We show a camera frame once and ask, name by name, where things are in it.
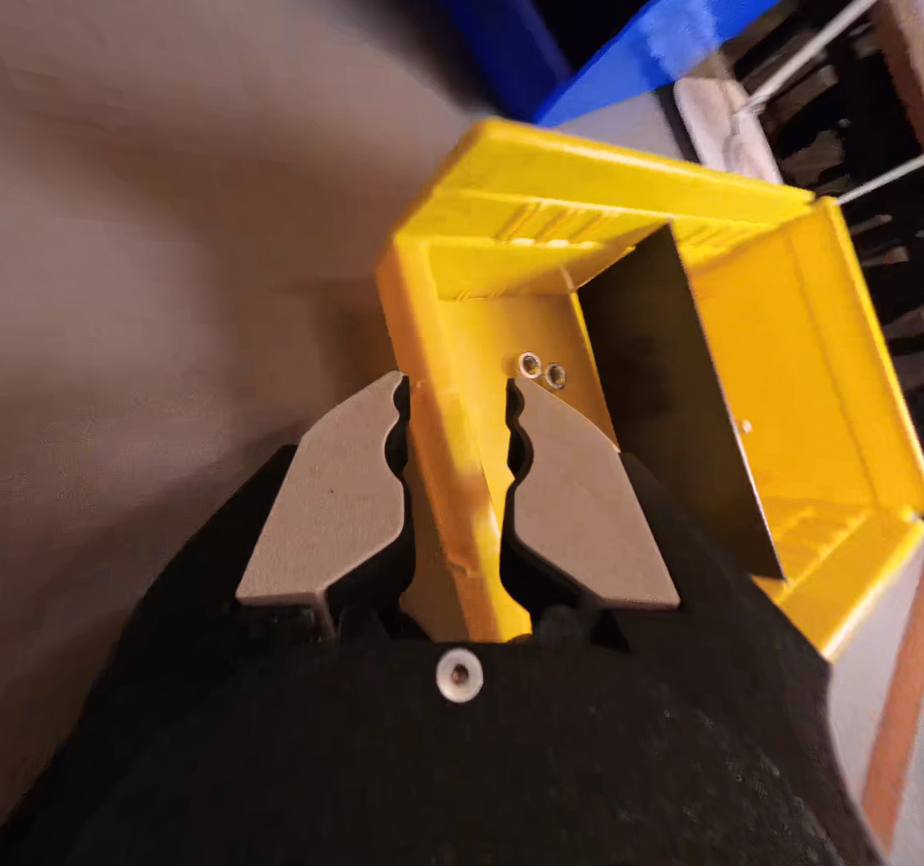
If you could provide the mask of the blue plastic bin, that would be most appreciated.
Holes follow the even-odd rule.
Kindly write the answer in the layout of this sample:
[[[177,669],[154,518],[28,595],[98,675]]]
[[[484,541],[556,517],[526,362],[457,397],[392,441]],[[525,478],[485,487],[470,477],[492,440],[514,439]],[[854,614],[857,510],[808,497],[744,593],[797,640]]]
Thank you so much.
[[[432,0],[503,115],[552,128],[670,85],[781,0]]]

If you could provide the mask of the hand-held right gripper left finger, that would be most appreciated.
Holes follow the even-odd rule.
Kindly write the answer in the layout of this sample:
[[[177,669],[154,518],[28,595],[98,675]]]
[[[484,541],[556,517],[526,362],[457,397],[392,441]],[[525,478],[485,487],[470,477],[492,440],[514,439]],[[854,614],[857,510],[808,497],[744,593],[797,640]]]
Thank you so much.
[[[398,611],[410,585],[409,423],[410,378],[391,371],[301,436],[238,604],[307,609],[330,635],[351,611]]]

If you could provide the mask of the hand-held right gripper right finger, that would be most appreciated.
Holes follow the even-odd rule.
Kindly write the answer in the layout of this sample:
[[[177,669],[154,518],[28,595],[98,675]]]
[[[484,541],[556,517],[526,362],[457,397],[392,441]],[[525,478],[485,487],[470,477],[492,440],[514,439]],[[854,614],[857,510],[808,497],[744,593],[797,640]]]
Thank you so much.
[[[505,507],[511,544],[599,606],[680,606],[616,444],[533,381],[507,387],[511,439],[524,445]]]

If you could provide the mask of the yellow plastic bin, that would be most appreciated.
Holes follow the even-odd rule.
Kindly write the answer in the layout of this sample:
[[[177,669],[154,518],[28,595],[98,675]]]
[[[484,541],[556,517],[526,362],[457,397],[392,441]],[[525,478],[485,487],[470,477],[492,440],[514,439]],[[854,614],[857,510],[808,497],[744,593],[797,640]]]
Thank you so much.
[[[922,544],[921,448],[838,204],[499,119],[459,142],[376,269],[456,630],[531,629],[501,577],[521,353],[564,367],[562,391],[533,382],[628,461],[578,290],[664,225],[786,579],[745,574],[832,661]]]

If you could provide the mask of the black bin divider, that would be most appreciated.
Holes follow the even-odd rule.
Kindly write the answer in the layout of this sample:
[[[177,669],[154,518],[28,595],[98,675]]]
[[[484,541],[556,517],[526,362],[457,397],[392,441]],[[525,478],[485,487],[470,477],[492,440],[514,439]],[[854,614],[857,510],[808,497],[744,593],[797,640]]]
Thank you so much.
[[[645,236],[577,296],[620,448],[745,572],[784,582],[672,228]]]

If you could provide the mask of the white document stand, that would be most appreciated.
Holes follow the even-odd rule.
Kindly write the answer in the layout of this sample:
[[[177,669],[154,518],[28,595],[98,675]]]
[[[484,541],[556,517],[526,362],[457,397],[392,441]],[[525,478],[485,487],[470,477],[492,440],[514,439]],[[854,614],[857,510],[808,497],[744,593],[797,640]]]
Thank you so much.
[[[793,0],[731,64],[682,78],[676,109],[699,162],[768,183],[803,186],[843,205],[922,179],[922,144],[887,42],[906,51],[912,87],[922,59],[921,0]]]

